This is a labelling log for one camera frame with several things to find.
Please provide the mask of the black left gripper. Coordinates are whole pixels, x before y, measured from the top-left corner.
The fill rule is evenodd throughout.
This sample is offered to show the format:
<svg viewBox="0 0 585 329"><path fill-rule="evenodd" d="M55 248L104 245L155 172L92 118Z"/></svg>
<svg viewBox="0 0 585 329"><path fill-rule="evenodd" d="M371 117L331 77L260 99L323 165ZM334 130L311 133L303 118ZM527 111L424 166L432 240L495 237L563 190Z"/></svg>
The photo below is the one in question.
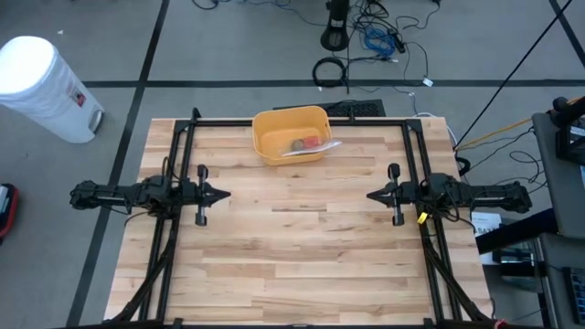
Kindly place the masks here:
<svg viewBox="0 0 585 329"><path fill-rule="evenodd" d="M183 206L197 206L195 223L199 227L205 227L207 225L207 217L205 215L207 192L205 190L205 184L208 178L208 169L205 165L199 164L197 166L197 177L197 183L191 181L189 177L184 177L180 180L181 204ZM230 192L217 189L211 185L209 185L209 193L214 195L209 199L209 205L211 207L218 201L231 196Z"/></svg>

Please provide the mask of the black metal table frame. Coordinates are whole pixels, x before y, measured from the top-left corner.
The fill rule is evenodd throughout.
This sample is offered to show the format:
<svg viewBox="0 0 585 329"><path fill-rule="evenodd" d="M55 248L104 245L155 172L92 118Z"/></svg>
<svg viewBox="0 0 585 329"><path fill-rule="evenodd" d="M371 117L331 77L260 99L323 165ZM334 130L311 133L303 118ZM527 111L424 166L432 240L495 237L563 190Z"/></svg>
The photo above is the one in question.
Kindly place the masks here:
<svg viewBox="0 0 585 329"><path fill-rule="evenodd" d="M195 223L182 211L165 320L187 324L420 324L431 291L413 207L396 227L367 194L422 161L415 132L338 126L339 145L308 163L268 155L326 129L315 111L267 112L244 127L197 127L190 164L229 197Z"/></svg>

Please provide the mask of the white pedal trash can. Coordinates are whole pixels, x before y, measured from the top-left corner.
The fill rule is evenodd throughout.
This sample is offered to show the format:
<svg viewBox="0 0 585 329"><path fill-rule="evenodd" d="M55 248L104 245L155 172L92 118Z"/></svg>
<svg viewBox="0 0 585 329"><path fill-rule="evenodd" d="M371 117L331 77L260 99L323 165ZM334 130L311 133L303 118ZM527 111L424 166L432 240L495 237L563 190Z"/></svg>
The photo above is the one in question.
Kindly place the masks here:
<svg viewBox="0 0 585 329"><path fill-rule="evenodd" d="M42 37L14 37L0 48L0 104L68 143L91 141L104 108Z"/></svg>

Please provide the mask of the clear plastic bag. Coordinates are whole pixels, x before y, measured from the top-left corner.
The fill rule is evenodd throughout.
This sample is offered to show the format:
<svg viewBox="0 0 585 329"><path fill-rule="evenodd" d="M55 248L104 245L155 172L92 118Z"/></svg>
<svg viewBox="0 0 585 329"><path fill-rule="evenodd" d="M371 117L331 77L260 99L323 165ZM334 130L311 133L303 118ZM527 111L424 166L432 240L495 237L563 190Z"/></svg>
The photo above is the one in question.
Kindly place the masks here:
<svg viewBox="0 0 585 329"><path fill-rule="evenodd" d="M335 148L337 146L340 146L343 143L342 141L339 141L336 139L322 139L321 138L322 143L319 146L317 146L315 148L310 148L310 149L304 148L302 151L293 152L291 150L291 146L292 146L292 143L294 141L295 140L293 140L290 143L289 147L282 152L282 156L288 157L288 156L297 156L297 155L304 155L304 154L317 154L317 153L321 153L321 152L327 151L329 149Z"/></svg>

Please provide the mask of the black equipment stand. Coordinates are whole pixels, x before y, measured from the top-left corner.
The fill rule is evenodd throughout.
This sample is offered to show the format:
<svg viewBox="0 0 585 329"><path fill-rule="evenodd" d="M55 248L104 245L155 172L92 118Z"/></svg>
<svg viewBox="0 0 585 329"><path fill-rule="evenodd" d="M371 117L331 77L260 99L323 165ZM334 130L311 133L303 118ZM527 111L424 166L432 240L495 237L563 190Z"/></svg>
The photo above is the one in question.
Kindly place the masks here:
<svg viewBox="0 0 585 329"><path fill-rule="evenodd" d="M585 96L574 100L556 98L549 116L558 128L557 158L585 166Z"/></svg>

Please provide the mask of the grey side table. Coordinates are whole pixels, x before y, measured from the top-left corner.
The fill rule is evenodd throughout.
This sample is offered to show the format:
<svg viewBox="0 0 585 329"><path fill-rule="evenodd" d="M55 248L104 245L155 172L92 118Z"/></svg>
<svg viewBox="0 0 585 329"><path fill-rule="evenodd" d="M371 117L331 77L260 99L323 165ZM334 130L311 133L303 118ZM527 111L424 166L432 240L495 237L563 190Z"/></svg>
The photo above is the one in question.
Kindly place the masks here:
<svg viewBox="0 0 585 329"><path fill-rule="evenodd" d="M558 231L568 238L585 239L585 185L580 166L557 158L555 141L558 128L547 113L533 114L531 119Z"/></svg>

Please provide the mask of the red and black case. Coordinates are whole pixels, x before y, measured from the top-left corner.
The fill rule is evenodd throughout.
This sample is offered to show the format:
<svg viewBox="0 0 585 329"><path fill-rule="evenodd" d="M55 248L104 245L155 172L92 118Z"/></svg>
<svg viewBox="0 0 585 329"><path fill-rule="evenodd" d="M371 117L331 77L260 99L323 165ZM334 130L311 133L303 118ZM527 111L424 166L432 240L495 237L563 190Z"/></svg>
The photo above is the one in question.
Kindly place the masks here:
<svg viewBox="0 0 585 329"><path fill-rule="evenodd" d="M15 223L18 199L19 190L15 186L0 185L0 245Z"/></svg>

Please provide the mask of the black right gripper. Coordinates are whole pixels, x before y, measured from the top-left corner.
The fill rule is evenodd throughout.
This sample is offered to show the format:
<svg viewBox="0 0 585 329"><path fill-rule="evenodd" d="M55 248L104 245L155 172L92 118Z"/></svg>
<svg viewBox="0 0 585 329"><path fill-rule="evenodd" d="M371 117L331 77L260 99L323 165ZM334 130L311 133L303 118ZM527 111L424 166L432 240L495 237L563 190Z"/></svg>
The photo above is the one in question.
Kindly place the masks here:
<svg viewBox="0 0 585 329"><path fill-rule="evenodd" d="M392 183L386 184L379 190L368 193L367 198L377 201L386 207L393 207L394 215L392 223L395 227L405 224L402 205L414 205L417 207L422 200L420 185L413 181L399 182L400 167L397 163L388 166L388 177Z"/></svg>

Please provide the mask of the black stand base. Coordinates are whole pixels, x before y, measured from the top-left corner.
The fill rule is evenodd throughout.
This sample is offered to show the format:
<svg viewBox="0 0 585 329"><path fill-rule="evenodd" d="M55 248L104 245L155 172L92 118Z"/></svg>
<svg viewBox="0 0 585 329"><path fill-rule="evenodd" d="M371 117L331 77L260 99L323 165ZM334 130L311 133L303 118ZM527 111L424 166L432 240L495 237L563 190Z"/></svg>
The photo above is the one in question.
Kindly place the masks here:
<svg viewBox="0 0 585 329"><path fill-rule="evenodd" d="M329 10L329 17L320 38L321 46L329 51L342 51L349 44L346 30L349 0L328 0L326 8Z"/></svg>

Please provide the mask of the white paper sheet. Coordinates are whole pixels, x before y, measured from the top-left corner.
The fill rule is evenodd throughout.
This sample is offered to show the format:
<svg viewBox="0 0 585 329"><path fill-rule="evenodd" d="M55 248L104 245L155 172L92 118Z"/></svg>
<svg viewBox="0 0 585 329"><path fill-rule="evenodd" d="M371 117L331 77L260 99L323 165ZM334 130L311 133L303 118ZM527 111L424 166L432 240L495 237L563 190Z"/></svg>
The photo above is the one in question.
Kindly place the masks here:
<svg viewBox="0 0 585 329"><path fill-rule="evenodd" d="M500 228L502 224L501 215L497 213L474 211L472 213L471 221L474 227L474 236L476 238Z"/></svg>

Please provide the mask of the black perforated mat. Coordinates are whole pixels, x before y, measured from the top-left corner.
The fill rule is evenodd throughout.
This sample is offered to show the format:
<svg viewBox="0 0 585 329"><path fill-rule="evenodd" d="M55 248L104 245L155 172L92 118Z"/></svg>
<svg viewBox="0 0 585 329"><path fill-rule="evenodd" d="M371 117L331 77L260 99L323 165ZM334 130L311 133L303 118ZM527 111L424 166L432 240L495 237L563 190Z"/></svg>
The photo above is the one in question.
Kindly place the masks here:
<svg viewBox="0 0 585 329"><path fill-rule="evenodd" d="M319 103L318 107L325 110L329 117L385 117L386 112L382 100L343 100Z"/></svg>

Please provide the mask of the dark blue padded bar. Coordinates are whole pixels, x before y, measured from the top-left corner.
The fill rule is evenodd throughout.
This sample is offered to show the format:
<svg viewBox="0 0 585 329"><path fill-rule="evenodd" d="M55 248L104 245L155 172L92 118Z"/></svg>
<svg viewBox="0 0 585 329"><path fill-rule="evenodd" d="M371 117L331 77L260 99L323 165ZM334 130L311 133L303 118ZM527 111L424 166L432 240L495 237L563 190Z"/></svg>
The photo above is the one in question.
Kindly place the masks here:
<svg viewBox="0 0 585 329"><path fill-rule="evenodd" d="M525 240L537 238L543 233L558 232L558 224L553 208L543 210L528 218L497 228L477 237L476 244L480 254L502 249Z"/></svg>

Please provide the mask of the black slanted pole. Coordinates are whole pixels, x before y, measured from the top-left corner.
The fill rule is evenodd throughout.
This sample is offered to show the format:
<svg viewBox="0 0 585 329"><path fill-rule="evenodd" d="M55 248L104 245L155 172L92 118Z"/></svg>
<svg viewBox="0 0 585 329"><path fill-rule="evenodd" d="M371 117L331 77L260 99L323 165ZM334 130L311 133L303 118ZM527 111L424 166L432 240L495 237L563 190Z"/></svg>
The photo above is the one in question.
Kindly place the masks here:
<svg viewBox="0 0 585 329"><path fill-rule="evenodd" d="M564 15L566 9L571 5L571 3L573 1L574 0L567 0L567 2L565 3L565 5L562 6L559 9L559 11L555 14L554 18L548 23L548 25L540 33L540 35L537 37L537 39L531 45L531 47L528 49L528 51L524 54L524 56L519 60L519 62L515 65L515 67L512 69L512 71L506 76L506 78L498 86L498 88L495 91L495 93L493 94L493 96L489 99L489 101L485 104L485 106L480 110L480 112L474 118L474 120L469 125L469 127L466 129L466 131L464 132L464 134L461 137L461 139L459 140L459 142L453 147L453 150L454 151L457 150L460 146L462 146L462 143L465 140L465 138L467 137L467 135L471 132L471 130L474 128L474 126L484 116L484 114L487 112L487 110L489 109L489 107L493 104L493 102L495 101L495 99L499 95L499 93L503 90L503 88L506 86L506 84L514 77L514 75L521 68L521 66L525 63L525 61L527 60L527 58L532 54L532 52L534 51L534 49L538 46L538 44L541 42L541 40L549 32L549 30L560 20L560 17Z"/></svg>

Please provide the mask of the black power strip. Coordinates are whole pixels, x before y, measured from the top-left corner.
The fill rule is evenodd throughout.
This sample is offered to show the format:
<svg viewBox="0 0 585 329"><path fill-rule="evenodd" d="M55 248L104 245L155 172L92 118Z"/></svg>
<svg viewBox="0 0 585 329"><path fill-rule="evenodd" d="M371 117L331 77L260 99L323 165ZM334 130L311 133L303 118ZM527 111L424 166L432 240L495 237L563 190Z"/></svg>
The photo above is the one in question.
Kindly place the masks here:
<svg viewBox="0 0 585 329"><path fill-rule="evenodd" d="M585 325L585 269L563 267L561 269L573 322Z"/></svg>

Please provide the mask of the yellow plastic bin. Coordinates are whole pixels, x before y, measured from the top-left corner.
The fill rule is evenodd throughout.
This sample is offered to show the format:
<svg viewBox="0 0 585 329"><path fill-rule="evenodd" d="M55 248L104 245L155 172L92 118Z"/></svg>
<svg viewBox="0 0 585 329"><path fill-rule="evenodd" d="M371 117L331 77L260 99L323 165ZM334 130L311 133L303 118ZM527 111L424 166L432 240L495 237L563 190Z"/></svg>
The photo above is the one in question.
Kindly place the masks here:
<svg viewBox="0 0 585 329"><path fill-rule="evenodd" d="M264 111L252 120L254 150L270 166L295 165L320 160L324 153L282 156L293 140L308 136L331 139L329 118L318 106Z"/></svg>

